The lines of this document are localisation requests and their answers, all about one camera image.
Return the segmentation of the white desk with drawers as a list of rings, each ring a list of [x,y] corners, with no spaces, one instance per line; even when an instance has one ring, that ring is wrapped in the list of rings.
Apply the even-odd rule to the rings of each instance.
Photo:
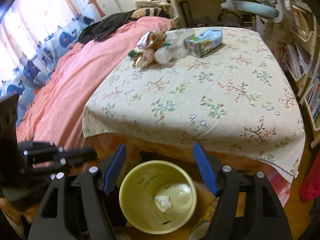
[[[214,26],[226,0],[169,0],[180,27]]]

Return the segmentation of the yellow-green trash bin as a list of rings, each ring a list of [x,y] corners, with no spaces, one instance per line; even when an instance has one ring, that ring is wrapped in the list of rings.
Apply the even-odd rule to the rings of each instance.
[[[197,192],[184,169],[168,161],[139,164],[123,179],[119,204],[128,223],[152,235],[172,233],[193,216]]]

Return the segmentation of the clear plastic bottle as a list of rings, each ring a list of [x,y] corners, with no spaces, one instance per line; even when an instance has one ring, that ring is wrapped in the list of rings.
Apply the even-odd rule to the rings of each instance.
[[[170,30],[166,32],[165,42],[170,44],[169,50],[176,57],[183,57],[187,52],[184,46],[184,40],[193,35],[194,31],[190,28]]]

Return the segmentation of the black clothing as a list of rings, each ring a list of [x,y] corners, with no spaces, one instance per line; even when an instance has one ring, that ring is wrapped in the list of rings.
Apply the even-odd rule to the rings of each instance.
[[[93,25],[90,25],[81,32],[78,41],[81,44],[87,44],[92,40],[103,42],[108,35],[114,33],[118,28],[123,26],[131,18],[133,13],[134,10],[113,14]]]

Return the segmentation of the striped pillow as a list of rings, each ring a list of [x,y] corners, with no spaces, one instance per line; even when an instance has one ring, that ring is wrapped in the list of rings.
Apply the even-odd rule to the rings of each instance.
[[[136,9],[131,15],[131,19],[134,20],[142,17],[166,17],[166,14],[161,7],[149,7]]]

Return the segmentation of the white small bottle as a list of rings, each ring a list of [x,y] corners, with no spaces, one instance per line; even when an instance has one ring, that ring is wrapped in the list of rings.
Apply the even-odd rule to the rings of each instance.
[[[161,47],[155,51],[155,61],[159,64],[166,64],[171,61],[172,55],[167,47]]]

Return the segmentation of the pink quilt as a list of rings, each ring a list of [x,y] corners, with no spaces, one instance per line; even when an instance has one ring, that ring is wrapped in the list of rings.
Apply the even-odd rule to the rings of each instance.
[[[64,149],[90,146],[82,133],[86,102],[144,34],[171,27],[167,18],[145,16],[123,25],[103,42],[76,43],[37,91],[16,129],[18,142],[51,141]]]

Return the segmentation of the blue milk carton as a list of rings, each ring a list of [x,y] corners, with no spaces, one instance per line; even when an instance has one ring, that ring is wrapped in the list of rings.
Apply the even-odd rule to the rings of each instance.
[[[206,55],[222,42],[223,31],[214,28],[209,28],[199,35],[192,34],[183,41],[187,53],[198,58]]]

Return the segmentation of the snack wrapper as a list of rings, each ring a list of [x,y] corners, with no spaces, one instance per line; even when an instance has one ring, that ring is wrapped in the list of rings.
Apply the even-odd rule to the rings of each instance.
[[[155,60],[155,52],[165,44],[167,35],[165,31],[148,31],[137,42],[133,57],[134,68],[146,68]]]

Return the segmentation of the white bookshelf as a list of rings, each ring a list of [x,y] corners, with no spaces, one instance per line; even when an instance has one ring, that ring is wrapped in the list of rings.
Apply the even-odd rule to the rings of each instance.
[[[293,82],[299,104],[311,126],[311,147],[319,144],[319,23],[311,8],[299,0],[284,0],[291,29],[282,64]]]

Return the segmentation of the beige tote bag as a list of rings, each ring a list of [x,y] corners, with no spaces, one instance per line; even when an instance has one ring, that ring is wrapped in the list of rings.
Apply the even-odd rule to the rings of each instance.
[[[155,8],[155,7],[171,7],[170,3],[161,0],[134,0],[134,5],[137,9]]]

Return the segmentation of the crumpled white tissue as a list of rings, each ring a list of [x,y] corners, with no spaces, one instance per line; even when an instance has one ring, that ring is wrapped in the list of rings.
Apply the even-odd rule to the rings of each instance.
[[[172,203],[169,196],[157,195],[155,196],[155,203],[162,213],[166,213],[172,208]]]

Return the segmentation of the whale pattern curtain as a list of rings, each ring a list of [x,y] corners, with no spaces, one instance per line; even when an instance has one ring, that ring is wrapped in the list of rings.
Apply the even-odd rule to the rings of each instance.
[[[36,89],[46,85],[58,60],[71,50],[81,32],[93,23],[93,19],[78,14],[66,26],[58,26],[56,31],[39,41],[30,56],[22,54],[15,57],[14,67],[1,71],[2,75],[7,73],[7,76],[1,76],[1,97],[18,95],[16,126],[31,105]]]

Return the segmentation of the green small bottle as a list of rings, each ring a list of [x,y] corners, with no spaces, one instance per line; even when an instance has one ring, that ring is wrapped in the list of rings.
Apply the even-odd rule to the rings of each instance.
[[[129,51],[129,53],[128,53],[128,56],[129,56],[129,57],[132,57],[132,58],[137,57],[138,55],[139,55],[139,53],[136,52],[135,50],[131,50],[131,51]]]

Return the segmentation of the colourful floor mat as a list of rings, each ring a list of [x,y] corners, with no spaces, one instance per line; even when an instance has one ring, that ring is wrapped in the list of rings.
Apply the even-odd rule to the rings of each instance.
[[[219,202],[219,198],[215,198],[208,209],[206,210],[205,214],[199,219],[196,225],[191,230],[188,239],[189,240],[199,240],[202,239],[210,226],[210,223],[213,220],[217,205]]]

